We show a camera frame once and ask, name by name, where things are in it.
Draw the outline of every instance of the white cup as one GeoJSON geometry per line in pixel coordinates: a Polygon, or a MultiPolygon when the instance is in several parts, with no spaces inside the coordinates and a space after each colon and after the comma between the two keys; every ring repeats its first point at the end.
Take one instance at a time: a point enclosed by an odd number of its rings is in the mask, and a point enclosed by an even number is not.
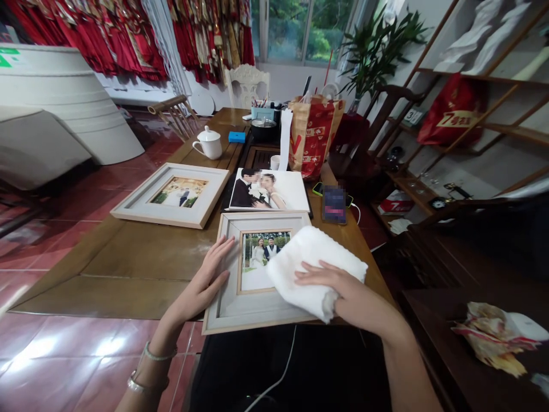
{"type": "Polygon", "coordinates": [[[221,147],[221,135],[213,130],[210,130],[208,126],[204,128],[204,132],[200,132],[197,136],[199,141],[193,142],[193,148],[202,153],[209,159],[219,159],[223,154],[221,147]]]}
{"type": "Polygon", "coordinates": [[[280,155],[276,154],[270,158],[270,169],[278,170],[280,166],[280,155]]]}

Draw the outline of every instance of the printed photo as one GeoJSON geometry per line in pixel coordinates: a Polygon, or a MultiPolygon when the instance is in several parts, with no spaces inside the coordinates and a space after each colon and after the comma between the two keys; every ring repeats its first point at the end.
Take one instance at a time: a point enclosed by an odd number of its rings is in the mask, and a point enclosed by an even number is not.
{"type": "Polygon", "coordinates": [[[191,208],[207,184],[207,180],[173,177],[149,203],[191,208]]]}
{"type": "Polygon", "coordinates": [[[240,168],[229,209],[309,211],[301,173],[240,168]]]}
{"type": "Polygon", "coordinates": [[[269,261],[286,246],[290,237],[289,231],[242,234],[240,291],[257,291],[274,287],[265,268],[269,261]]]}

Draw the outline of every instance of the bracelet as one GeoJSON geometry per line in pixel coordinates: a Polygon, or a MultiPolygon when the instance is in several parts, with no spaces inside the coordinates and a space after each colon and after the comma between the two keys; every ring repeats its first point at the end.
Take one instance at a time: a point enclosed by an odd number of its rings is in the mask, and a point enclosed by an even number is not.
{"type": "Polygon", "coordinates": [[[137,369],[135,369],[130,375],[130,377],[128,378],[128,388],[133,392],[142,393],[142,394],[152,394],[155,392],[162,393],[164,392],[164,390],[166,390],[166,388],[170,384],[170,378],[166,378],[166,382],[164,383],[163,386],[155,386],[155,387],[141,386],[139,383],[133,380],[133,377],[135,376],[136,372],[137,372],[137,369]]]}
{"type": "Polygon", "coordinates": [[[145,356],[147,356],[147,358],[152,359],[153,361],[157,361],[157,362],[166,361],[168,359],[172,359],[173,357],[175,357],[177,355],[177,346],[176,346],[176,348],[173,350],[171,355],[168,355],[168,356],[154,356],[151,352],[149,352],[149,343],[150,342],[146,343],[145,349],[143,350],[143,353],[145,354],[145,356]]]}

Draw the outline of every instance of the bamboo plant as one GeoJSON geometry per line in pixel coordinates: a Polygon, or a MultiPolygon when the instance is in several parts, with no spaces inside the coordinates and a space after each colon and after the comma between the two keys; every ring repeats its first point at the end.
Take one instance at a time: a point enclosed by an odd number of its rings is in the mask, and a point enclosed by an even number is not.
{"type": "Polygon", "coordinates": [[[355,26],[355,33],[345,33],[345,41],[341,47],[347,47],[343,56],[350,54],[348,60],[353,65],[342,75],[351,73],[349,82],[343,86],[342,92],[356,90],[356,99],[361,99],[365,93],[374,95],[378,84],[386,85],[387,79],[395,75],[397,63],[410,63],[404,58],[403,50],[411,43],[425,44],[423,23],[419,21],[419,13],[411,13],[399,22],[384,19],[385,7],[377,18],[372,18],[361,29],[355,26]]]}

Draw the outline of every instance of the mug lid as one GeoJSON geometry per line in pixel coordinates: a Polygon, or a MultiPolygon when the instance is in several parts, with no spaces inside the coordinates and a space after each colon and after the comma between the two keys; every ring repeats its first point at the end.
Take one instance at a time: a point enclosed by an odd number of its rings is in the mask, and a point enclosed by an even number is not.
{"type": "Polygon", "coordinates": [[[197,139],[200,141],[214,141],[221,137],[221,135],[213,130],[210,130],[208,126],[204,126],[204,131],[200,132],[197,139]]]}

